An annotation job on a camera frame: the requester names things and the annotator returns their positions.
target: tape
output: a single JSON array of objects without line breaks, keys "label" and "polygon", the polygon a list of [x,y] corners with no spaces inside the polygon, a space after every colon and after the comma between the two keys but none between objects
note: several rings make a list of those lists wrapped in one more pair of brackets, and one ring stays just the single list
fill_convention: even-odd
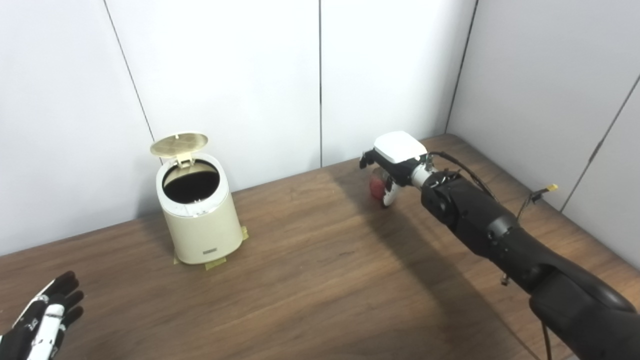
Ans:
[{"label": "tape", "polygon": [[[249,232],[247,231],[246,226],[242,226],[241,229],[242,229],[242,241],[245,241],[245,240],[247,240],[249,238]],[[209,269],[211,269],[211,268],[213,268],[215,266],[222,265],[222,264],[224,264],[226,262],[227,262],[227,258],[214,260],[214,261],[211,261],[209,263],[206,263],[204,265],[204,268],[206,270],[209,270]],[[178,259],[178,256],[175,253],[173,253],[173,264],[177,265],[177,264],[181,264],[181,263],[182,262],[180,261],[180,259]]]},{"label": "tape", "polygon": [[226,262],[227,262],[227,258],[222,258],[222,259],[214,260],[214,261],[211,261],[210,263],[206,263],[206,264],[204,265],[204,268],[205,268],[206,270],[209,270],[209,269],[214,268],[214,267],[216,267],[216,266],[218,266],[218,265],[222,265],[222,264],[224,264],[224,263],[226,263]]}]

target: wall seam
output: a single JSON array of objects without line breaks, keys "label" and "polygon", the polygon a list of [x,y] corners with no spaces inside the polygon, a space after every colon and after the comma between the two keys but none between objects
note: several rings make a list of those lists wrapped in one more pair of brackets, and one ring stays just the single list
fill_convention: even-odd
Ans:
[{"label": "wall seam", "polygon": [[136,82],[133,80],[133,74],[131,74],[131,68],[129,67],[129,62],[127,61],[127,57],[124,54],[124,49],[122,48],[122,43],[120,42],[120,37],[118,36],[118,31],[116,30],[116,26],[113,23],[113,18],[111,17],[111,12],[109,11],[109,6],[107,5],[107,0],[102,0],[104,3],[104,8],[107,10],[107,15],[109,16],[109,22],[111,23],[111,28],[113,29],[113,33],[116,36],[116,40],[118,42],[118,47],[120,48],[120,54],[122,54],[122,59],[124,60],[124,64],[127,67],[127,73],[129,74],[129,79],[131,80],[131,85],[133,85],[133,90],[136,93],[136,98],[138,99],[138,104],[140,105],[140,110],[142,110],[142,115],[145,118],[145,122],[147,123],[147,129],[149,130],[149,135],[151,135],[151,140],[156,142],[156,138],[154,136],[153,130],[151,130],[151,124],[149,124],[149,119],[147,118],[147,112],[145,111],[145,107],[142,105],[142,99],[140,99],[140,93],[138,92],[138,87],[136,86]]},{"label": "wall seam", "polygon": [[323,148],[322,148],[322,0],[318,0],[318,80],[320,89],[320,167],[323,166]]},{"label": "wall seam", "polygon": [[451,120],[451,112],[453,111],[453,104],[456,101],[456,94],[458,93],[458,84],[460,83],[460,75],[462,74],[462,66],[465,63],[465,57],[467,56],[467,47],[469,46],[469,38],[471,37],[471,29],[474,26],[474,20],[476,19],[476,10],[478,9],[478,0],[474,6],[474,13],[471,15],[471,23],[469,24],[469,31],[467,32],[467,41],[465,42],[465,50],[462,52],[462,60],[460,60],[460,69],[458,69],[458,78],[456,79],[456,86],[453,88],[453,96],[451,97],[451,105],[449,106],[449,114],[447,115],[447,123],[444,126],[444,133],[447,133],[449,129],[449,121]]},{"label": "wall seam", "polygon": [[591,165],[591,163],[595,159],[596,155],[598,154],[598,151],[600,151],[600,148],[602,147],[602,144],[604,143],[605,139],[607,138],[607,136],[609,136],[609,132],[611,132],[611,129],[613,128],[613,125],[616,123],[616,121],[618,120],[618,117],[620,117],[620,114],[622,113],[622,110],[627,105],[627,102],[628,102],[629,98],[631,98],[631,94],[633,94],[634,91],[636,90],[636,87],[637,87],[639,81],[640,81],[640,74],[638,74],[638,76],[636,77],[636,81],[631,86],[631,90],[629,90],[629,93],[625,97],[625,100],[622,102],[622,105],[620,105],[620,108],[618,109],[618,112],[616,112],[615,116],[613,116],[613,120],[611,120],[611,123],[609,124],[609,127],[607,128],[607,131],[605,131],[604,136],[596,144],[596,147],[593,150],[593,152],[591,153],[591,156],[589,157],[589,160],[587,160],[587,165],[584,167],[584,170],[582,170],[582,173],[580,174],[580,177],[578,177],[578,181],[575,182],[575,185],[573,186],[573,189],[569,193],[569,196],[567,196],[566,200],[564,201],[564,204],[562,205],[562,208],[560,208],[560,212],[561,213],[564,211],[566,205],[569,203],[569,200],[571,200],[571,197],[573,196],[573,193],[575,193],[575,190],[578,188],[578,185],[580,185],[580,182],[582,181],[582,178],[584,177],[584,174],[586,174],[587,170],[589,170],[589,166]]}]

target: cream trash can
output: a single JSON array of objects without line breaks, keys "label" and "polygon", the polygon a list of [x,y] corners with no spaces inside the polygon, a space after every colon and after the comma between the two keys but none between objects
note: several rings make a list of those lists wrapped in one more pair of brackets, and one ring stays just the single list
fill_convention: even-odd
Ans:
[{"label": "cream trash can", "polygon": [[207,144],[199,133],[171,135],[151,146],[164,159],[156,191],[176,256],[187,264],[224,258],[242,244],[243,234],[222,166],[197,153]]}]

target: robotic arm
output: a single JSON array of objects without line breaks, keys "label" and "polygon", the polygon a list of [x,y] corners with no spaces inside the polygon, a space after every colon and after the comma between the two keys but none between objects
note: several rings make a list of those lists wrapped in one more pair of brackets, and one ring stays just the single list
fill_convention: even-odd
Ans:
[{"label": "robotic arm", "polygon": [[416,139],[402,131],[385,134],[365,152],[360,168],[377,163],[386,172],[383,205],[400,187],[421,191],[421,203],[478,256],[489,259],[531,295],[533,313],[581,360],[640,359],[640,315],[608,284],[544,246],[520,227],[514,214],[464,165],[438,171]]},{"label": "robotic arm", "polygon": [[9,332],[0,336],[0,360],[49,360],[69,325],[82,316],[84,298],[76,275],[66,272],[31,299]]}]

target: table surface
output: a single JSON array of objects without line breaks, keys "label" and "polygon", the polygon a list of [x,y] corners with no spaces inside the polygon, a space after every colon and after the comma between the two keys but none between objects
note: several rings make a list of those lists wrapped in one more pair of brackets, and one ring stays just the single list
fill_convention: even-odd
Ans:
[{"label": "table surface", "polygon": [[[459,138],[423,142],[466,163],[510,210],[527,195]],[[173,264],[160,214],[3,256],[0,326],[74,270],[85,315],[60,360],[543,359],[528,296],[501,286],[497,268],[423,209],[418,190],[381,209],[371,169],[351,160],[234,193],[250,238],[209,271]],[[541,202],[523,225],[638,305],[639,272],[562,214]],[[552,343],[554,359],[570,354]]]}]

